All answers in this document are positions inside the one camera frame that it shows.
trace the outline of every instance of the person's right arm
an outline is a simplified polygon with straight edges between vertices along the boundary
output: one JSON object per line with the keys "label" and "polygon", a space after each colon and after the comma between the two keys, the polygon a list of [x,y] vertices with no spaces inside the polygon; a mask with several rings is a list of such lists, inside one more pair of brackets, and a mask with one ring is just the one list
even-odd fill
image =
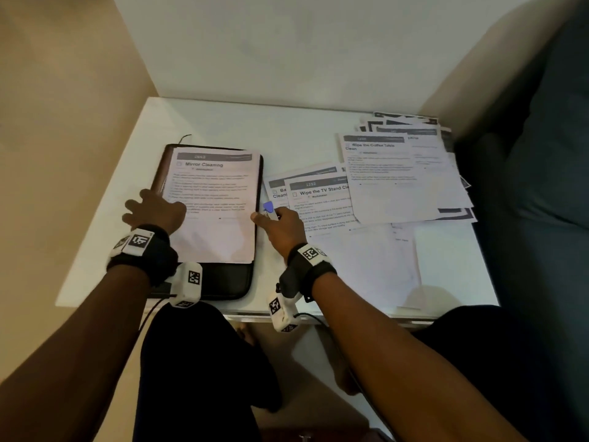
{"label": "person's right arm", "polygon": [[[255,214],[252,220],[286,260],[295,245],[306,242],[305,229],[296,212],[276,212],[278,222]],[[313,298],[364,391],[402,440],[525,440],[452,364],[339,276],[320,276]]]}

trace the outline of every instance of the table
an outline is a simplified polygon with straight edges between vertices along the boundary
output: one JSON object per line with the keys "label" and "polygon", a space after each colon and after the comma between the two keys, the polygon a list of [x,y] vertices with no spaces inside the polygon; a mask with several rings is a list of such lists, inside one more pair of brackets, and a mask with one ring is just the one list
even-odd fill
{"label": "table", "polygon": [[[273,174],[325,161],[343,161],[335,133],[353,131],[366,113],[149,98],[79,247],[56,300],[77,307],[104,274],[107,254],[128,231],[121,221],[125,200],[139,199],[151,186],[164,146],[192,134],[183,144],[256,150],[264,172]],[[262,201],[267,201],[262,189]],[[470,224],[427,224],[415,230],[426,307],[383,310],[397,319],[431,321],[459,306],[497,304],[497,297]],[[264,232],[257,237],[249,293],[213,304],[225,316],[269,320],[266,298],[284,262]],[[298,303],[300,312],[320,315],[317,304]]]}

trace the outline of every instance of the black clipboard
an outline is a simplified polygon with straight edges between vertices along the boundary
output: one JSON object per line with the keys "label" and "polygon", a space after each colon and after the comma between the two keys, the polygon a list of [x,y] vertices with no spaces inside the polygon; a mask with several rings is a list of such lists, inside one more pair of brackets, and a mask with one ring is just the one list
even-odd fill
{"label": "black clipboard", "polygon": [[[151,190],[162,195],[164,184],[170,169],[172,154],[176,147],[199,147],[205,149],[221,150],[242,150],[228,147],[206,147],[203,145],[168,144],[161,156],[156,176],[151,184]],[[256,211],[260,206],[260,193],[262,183],[262,172],[264,169],[264,158],[260,155],[260,170],[257,180]],[[255,229],[254,241],[257,241],[257,226]],[[202,263],[202,293],[204,300],[233,300],[244,297],[250,290],[254,273],[254,262],[252,263]],[[169,298],[171,285],[164,282],[162,285],[151,290],[148,297]]]}

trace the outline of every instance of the cable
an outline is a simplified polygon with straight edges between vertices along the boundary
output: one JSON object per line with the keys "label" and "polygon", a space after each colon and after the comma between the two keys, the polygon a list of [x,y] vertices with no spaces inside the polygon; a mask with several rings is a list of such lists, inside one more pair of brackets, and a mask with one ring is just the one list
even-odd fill
{"label": "cable", "polygon": [[337,341],[333,335],[332,330],[329,328],[329,326],[327,324],[325,324],[322,320],[320,320],[318,317],[316,317],[315,315],[312,315],[311,313],[299,312],[296,315],[293,315],[293,318],[297,318],[300,315],[310,316],[311,318],[317,320],[321,326],[325,327],[329,336],[331,337],[331,340],[333,341],[333,345],[335,346],[335,348],[337,349],[337,352],[339,353],[339,356],[342,358],[343,362],[346,364],[346,369],[350,373],[352,380],[354,380],[354,383],[356,384],[356,386],[358,386],[358,390],[364,396],[364,398],[366,399],[366,402],[368,402],[368,404],[372,408],[372,411],[375,412],[375,414],[378,416],[380,421],[385,424],[385,426],[389,429],[391,434],[394,434],[393,429],[389,426],[389,423],[385,420],[385,418],[382,416],[382,414],[379,413],[378,409],[376,409],[376,407],[372,404],[372,401],[370,400],[370,398],[368,397],[368,395],[364,391],[364,388],[362,387],[362,385],[360,385],[360,382],[358,381],[356,374],[354,374],[354,371],[352,371],[352,368],[350,368],[350,364],[348,363],[348,359],[343,355],[342,349],[339,348],[339,345],[337,344]]}
{"label": "cable", "polygon": [[137,332],[137,334],[141,334],[141,331],[143,330],[143,327],[145,326],[145,323],[147,322],[147,320],[149,319],[149,315],[151,315],[151,312],[153,312],[156,307],[158,307],[158,305],[164,300],[165,298],[161,298],[158,302],[156,302],[156,304],[151,308],[151,310],[149,311],[149,313],[147,314],[147,316],[145,317],[145,319],[143,320],[143,322],[141,323],[141,326],[139,327],[139,331]]}
{"label": "cable", "polygon": [[180,141],[178,141],[178,144],[180,144],[184,138],[191,137],[191,136],[192,136],[192,133],[189,133],[187,135],[184,135],[183,137],[181,137]]}

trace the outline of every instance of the floor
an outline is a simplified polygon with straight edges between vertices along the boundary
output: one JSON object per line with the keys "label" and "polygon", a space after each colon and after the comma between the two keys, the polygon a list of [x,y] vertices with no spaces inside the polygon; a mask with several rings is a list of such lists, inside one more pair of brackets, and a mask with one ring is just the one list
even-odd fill
{"label": "floor", "polygon": [[[54,300],[141,107],[157,92],[112,0],[0,0],[0,380],[68,318]],[[255,325],[285,407],[262,427],[365,425]],[[236,361],[239,375],[239,361]],[[130,441],[138,350],[97,441]]]}

